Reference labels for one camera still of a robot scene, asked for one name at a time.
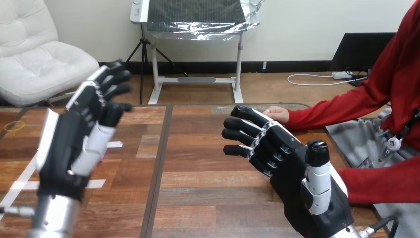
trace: white desk frame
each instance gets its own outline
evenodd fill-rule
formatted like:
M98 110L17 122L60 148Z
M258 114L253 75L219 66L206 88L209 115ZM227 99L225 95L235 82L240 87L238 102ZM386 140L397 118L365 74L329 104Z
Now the white desk frame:
M147 22L149 10L149 0L133 0L131 7L130 20L134 24ZM149 99L150 105L156 105L158 103L159 95L162 90L164 83L187 83L186 78L165 78L159 77L158 63L156 57L156 45L153 41L151 44L152 49L152 67L153 67L153 79L155 86L153 88L152 95ZM243 103L241 92L241 66L242 66L242 32L239 34L238 43L238 57L236 60L236 76L231 78L187 78L188 83L228 83L232 85L233 98L235 103Z

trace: person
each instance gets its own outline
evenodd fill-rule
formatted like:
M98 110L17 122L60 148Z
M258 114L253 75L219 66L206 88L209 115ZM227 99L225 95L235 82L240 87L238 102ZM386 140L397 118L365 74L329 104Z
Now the person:
M391 108L373 121L354 121L388 102ZM404 136L400 150L393 154L384 152L387 140L401 133L419 108L420 0L417 0L377 59L369 79L360 87L308 109L291 111L271 106L263 113L291 130L327 126L353 167L338 171L347 186L351 204L418 203L420 121ZM379 168L357 168L366 160L384 160L387 164Z

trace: power strip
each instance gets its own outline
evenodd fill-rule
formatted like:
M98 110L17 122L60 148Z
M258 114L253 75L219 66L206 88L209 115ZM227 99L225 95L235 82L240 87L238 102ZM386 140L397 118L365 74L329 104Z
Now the power strip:
M351 75L349 75L347 72L334 72L332 73L333 79L346 79L346 78L352 78L353 73L349 72Z

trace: desk leg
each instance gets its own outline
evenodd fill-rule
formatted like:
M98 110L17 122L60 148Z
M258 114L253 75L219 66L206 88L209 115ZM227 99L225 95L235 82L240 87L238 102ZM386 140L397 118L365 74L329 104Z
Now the desk leg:
M152 49L152 67L153 67L153 80L155 86L153 88L152 95L150 96L149 104L156 105L158 103L159 94L162 89L162 84L159 83L158 63L156 58L156 45L151 44Z
M242 92L241 92L241 66L242 66L242 33L239 35L239 43L238 43L238 58L236 61L236 77L235 83L232 84L233 87L233 97L235 103L243 103L244 100L242 99Z

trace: plastic sheet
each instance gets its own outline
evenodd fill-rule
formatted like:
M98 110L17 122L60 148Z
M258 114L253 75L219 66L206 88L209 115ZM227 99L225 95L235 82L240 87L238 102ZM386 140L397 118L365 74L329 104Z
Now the plastic sheet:
M148 34L158 39L229 40L259 25L262 0L150 0Z

